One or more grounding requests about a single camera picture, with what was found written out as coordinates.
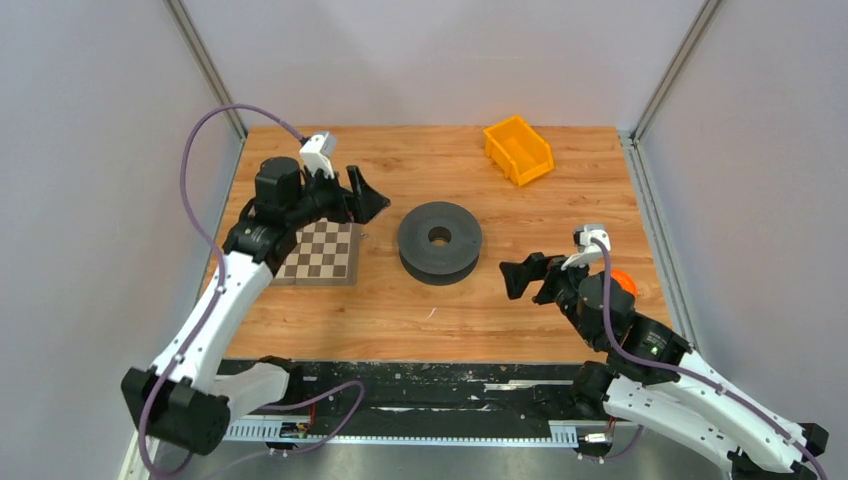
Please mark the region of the grey perforated cable spool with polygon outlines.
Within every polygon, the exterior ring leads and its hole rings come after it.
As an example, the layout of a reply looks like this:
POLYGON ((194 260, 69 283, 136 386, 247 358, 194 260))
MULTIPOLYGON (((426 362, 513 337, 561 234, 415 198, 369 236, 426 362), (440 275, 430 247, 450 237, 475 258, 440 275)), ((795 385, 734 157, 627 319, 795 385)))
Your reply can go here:
POLYGON ((401 265, 415 280, 448 286, 475 269, 482 251, 483 232, 464 207, 434 201, 412 209, 397 231, 401 265))

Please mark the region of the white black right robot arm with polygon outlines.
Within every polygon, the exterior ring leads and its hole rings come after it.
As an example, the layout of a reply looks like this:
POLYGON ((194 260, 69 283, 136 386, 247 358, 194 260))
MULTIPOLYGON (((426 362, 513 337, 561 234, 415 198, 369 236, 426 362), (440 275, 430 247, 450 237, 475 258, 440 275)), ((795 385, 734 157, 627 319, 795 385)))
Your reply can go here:
POLYGON ((520 298, 541 282, 533 301, 553 304, 603 362, 587 361, 571 386, 584 417, 604 413, 660 433, 741 479, 825 479, 819 461, 829 434, 768 410, 735 387, 671 328, 636 309, 624 273, 592 274, 582 253, 532 253, 503 262, 506 293, 520 298))

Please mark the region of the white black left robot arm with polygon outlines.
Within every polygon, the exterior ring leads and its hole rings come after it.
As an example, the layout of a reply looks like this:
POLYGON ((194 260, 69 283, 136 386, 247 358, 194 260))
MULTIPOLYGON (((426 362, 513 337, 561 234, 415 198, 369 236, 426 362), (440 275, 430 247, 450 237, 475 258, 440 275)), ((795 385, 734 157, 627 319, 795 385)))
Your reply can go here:
POLYGON ((122 379, 141 438, 207 455, 247 414, 269 404, 282 414, 302 408, 306 388, 281 359, 229 376, 218 368, 249 309, 297 246, 298 231, 323 219, 364 225, 389 207, 358 167, 346 172, 348 187, 333 171, 293 158, 260 165, 255 195, 215 251, 217 270, 183 327, 147 369, 131 368, 122 379))

